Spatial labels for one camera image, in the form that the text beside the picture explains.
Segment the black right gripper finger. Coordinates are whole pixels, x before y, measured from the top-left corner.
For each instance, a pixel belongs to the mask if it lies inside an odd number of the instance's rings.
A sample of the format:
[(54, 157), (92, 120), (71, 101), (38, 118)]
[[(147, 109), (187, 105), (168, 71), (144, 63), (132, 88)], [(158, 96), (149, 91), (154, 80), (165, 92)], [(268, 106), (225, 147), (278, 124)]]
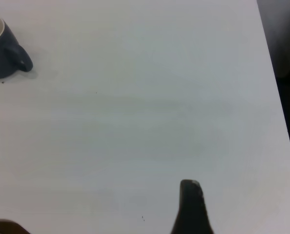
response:
[(173, 234), (214, 234), (210, 225), (201, 185), (196, 180), (180, 182), (179, 209)]

